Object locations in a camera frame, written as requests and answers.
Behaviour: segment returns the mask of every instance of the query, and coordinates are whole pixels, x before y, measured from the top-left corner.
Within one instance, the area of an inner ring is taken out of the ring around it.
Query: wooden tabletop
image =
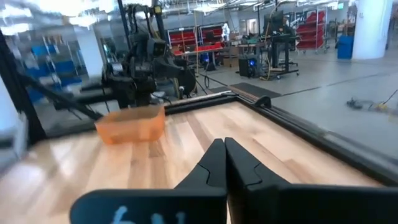
[[[225,137],[291,183],[380,186],[235,102],[168,116],[156,142],[105,146],[92,132],[36,145],[0,180],[0,223],[68,223],[96,189],[172,189]]]

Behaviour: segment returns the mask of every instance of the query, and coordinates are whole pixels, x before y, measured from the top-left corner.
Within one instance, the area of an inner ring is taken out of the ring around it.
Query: concrete floor
[[[272,99],[274,106],[316,124],[332,136],[342,136],[363,145],[355,153],[380,157],[382,160],[376,159],[380,163],[383,163],[383,158],[390,158],[398,166],[398,147],[395,142],[398,118],[392,119],[382,113],[354,111],[346,106],[351,97],[384,101],[398,89],[398,47],[392,46],[382,59],[367,61],[337,60],[333,48],[327,54],[307,52],[291,57],[299,64],[300,76],[293,73],[280,80],[259,81],[240,77],[235,73],[237,68],[223,67],[210,72],[209,76],[227,85],[247,82],[280,93],[281,97]],[[199,81],[204,86],[202,77]],[[210,88],[220,86],[217,82],[210,82]],[[389,103],[391,107],[397,105],[398,95]],[[92,107],[106,113],[104,104]],[[109,107],[118,110],[116,102],[110,102]],[[38,110],[46,126],[59,125],[59,118],[68,123],[77,121],[68,111],[55,112],[52,106]],[[54,113],[57,115],[53,118],[48,116]]]

